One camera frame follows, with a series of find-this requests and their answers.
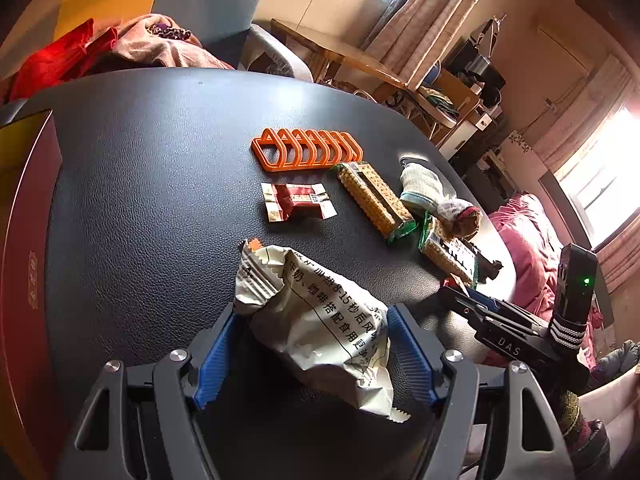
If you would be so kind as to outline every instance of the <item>sunlight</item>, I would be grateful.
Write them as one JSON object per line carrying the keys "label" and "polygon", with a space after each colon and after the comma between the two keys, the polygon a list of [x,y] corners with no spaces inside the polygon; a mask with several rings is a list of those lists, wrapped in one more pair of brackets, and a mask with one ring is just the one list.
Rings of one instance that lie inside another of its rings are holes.
{"label": "sunlight", "polygon": [[640,206],[640,120],[623,108],[598,134],[600,139],[561,182],[584,208],[594,246]]}

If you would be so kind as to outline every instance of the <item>orange plastic rack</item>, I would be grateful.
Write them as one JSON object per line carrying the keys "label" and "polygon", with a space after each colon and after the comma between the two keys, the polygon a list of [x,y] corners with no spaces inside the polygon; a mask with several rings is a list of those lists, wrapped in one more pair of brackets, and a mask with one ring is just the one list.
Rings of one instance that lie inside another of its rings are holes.
{"label": "orange plastic rack", "polygon": [[[263,146],[275,146],[278,160],[270,162]],[[360,145],[347,132],[326,132],[325,130],[289,131],[281,128],[265,128],[261,137],[251,141],[251,148],[265,171],[324,170],[338,162],[357,162],[362,160]],[[293,160],[287,162],[289,150],[293,149]]]}

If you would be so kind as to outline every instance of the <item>pink bedding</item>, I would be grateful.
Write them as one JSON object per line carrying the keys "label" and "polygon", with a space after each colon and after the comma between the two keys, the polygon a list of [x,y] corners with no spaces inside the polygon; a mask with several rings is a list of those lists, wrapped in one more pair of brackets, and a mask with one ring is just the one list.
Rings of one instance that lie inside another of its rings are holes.
{"label": "pink bedding", "polygon": [[[507,246],[516,269],[512,302],[549,321],[553,313],[562,244],[536,196],[516,195],[495,213],[492,224]],[[595,366],[593,327],[587,327],[586,357]]]}

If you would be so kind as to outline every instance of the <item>red box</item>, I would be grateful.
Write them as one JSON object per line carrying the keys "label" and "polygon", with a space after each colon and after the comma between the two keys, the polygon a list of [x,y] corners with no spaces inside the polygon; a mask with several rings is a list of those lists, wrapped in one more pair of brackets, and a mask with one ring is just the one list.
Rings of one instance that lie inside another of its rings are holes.
{"label": "red box", "polygon": [[54,475],[69,427],[44,305],[49,209],[61,164],[51,110],[0,128],[0,442],[23,474]]}

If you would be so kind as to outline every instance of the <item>red fabric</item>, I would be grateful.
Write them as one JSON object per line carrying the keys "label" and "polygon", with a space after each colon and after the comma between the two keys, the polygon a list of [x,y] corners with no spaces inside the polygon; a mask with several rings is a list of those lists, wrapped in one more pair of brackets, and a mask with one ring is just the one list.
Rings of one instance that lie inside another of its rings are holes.
{"label": "red fabric", "polygon": [[93,35],[94,20],[89,19],[29,56],[16,74],[9,99],[29,98],[45,88],[82,77],[118,40],[113,27],[87,45]]}
{"label": "red fabric", "polygon": [[589,423],[584,420],[583,417],[580,417],[580,437],[578,437],[578,440],[568,449],[569,452],[576,451],[584,446],[589,441],[591,433]]}
{"label": "red fabric", "polygon": [[[516,269],[513,303],[549,321],[556,298],[562,244],[540,200],[531,194],[513,196],[489,218],[507,246]],[[591,323],[587,326],[585,339],[588,341],[587,362],[593,367]]]}

